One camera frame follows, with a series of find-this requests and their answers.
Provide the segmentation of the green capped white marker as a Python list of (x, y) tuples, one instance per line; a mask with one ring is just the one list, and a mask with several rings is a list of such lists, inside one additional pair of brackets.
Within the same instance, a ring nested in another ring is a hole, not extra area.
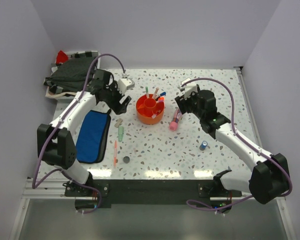
[(145, 95), (146, 95), (146, 98), (147, 98), (147, 99), (150, 98), (150, 95), (149, 95), (149, 89), (148, 89), (147, 86), (145, 87)]

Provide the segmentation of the beige speckled eraser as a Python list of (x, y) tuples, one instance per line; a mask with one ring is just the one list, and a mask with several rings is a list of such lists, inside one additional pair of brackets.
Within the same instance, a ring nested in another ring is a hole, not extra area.
[(123, 120), (122, 120), (121, 118), (119, 118), (119, 119), (116, 121), (116, 123), (115, 123), (114, 126), (115, 126), (116, 128), (118, 128), (118, 127), (122, 124), (122, 121), (123, 121)]

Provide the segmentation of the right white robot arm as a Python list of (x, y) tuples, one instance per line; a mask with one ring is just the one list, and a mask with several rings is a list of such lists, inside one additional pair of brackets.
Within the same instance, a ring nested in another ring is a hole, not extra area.
[(220, 197), (229, 191), (250, 193), (261, 204), (283, 197), (292, 190), (288, 161), (272, 154), (240, 134), (226, 116), (218, 112), (210, 90), (193, 91), (175, 98), (182, 114), (194, 114), (202, 130), (227, 146), (250, 169), (250, 174), (224, 170), (213, 177), (213, 192)]

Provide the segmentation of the orange pink pen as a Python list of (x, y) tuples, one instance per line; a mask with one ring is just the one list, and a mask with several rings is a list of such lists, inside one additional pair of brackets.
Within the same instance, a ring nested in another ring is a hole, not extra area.
[(113, 167), (116, 168), (117, 165), (117, 153), (118, 153), (118, 142), (114, 142), (114, 153), (113, 153)]

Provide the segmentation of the orange black highlighter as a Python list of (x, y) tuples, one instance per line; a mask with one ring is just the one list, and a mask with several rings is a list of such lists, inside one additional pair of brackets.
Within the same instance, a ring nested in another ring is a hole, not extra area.
[(164, 100), (165, 100), (164, 97), (160, 97), (160, 98), (158, 99), (158, 102), (160, 103), (160, 102), (163, 102)]

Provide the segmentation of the blue capped white marker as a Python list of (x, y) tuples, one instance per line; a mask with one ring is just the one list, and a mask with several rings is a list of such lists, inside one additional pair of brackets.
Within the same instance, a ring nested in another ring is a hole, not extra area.
[(159, 98), (161, 98), (161, 97), (164, 97), (165, 95), (166, 95), (166, 92), (162, 92), (162, 93), (160, 93), (156, 98), (159, 99)]

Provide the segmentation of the peach capped white marker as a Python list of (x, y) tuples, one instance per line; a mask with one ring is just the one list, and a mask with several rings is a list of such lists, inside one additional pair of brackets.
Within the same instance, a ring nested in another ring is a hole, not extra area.
[(159, 87), (156, 87), (155, 92), (154, 92), (153, 95), (152, 95), (152, 98), (153, 98), (153, 99), (156, 98), (158, 91), (159, 91)]

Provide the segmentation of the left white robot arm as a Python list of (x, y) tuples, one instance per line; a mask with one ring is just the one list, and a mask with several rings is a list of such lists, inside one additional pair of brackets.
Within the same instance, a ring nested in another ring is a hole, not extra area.
[(97, 78), (85, 83), (72, 102), (51, 123), (41, 124), (37, 128), (37, 153), (39, 169), (41, 162), (54, 166), (67, 178), (76, 182), (76, 191), (89, 196), (94, 190), (91, 173), (77, 160), (77, 149), (73, 134), (85, 116), (99, 103), (105, 102), (116, 114), (126, 113), (130, 96), (126, 91), (135, 86), (126, 74), (116, 80), (110, 80), (111, 72), (98, 70)]

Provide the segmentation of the grey round sharpener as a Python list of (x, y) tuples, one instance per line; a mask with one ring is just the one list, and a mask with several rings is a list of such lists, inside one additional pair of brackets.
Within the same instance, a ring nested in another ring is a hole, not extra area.
[(130, 158), (128, 156), (125, 156), (123, 158), (123, 162), (126, 163), (126, 164), (128, 164), (130, 162)]

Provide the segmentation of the mint green highlighter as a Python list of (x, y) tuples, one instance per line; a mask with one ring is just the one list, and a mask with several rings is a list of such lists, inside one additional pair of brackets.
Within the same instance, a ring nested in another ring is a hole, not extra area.
[(118, 127), (118, 141), (122, 142), (123, 137), (124, 137), (124, 127), (120, 125)]

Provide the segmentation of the blue round stamp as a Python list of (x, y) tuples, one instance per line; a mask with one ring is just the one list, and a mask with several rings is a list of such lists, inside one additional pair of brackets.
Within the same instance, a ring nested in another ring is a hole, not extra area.
[(200, 144), (199, 149), (200, 149), (201, 151), (204, 151), (207, 147), (208, 147), (208, 142), (204, 140), (204, 141), (202, 141), (202, 143)]

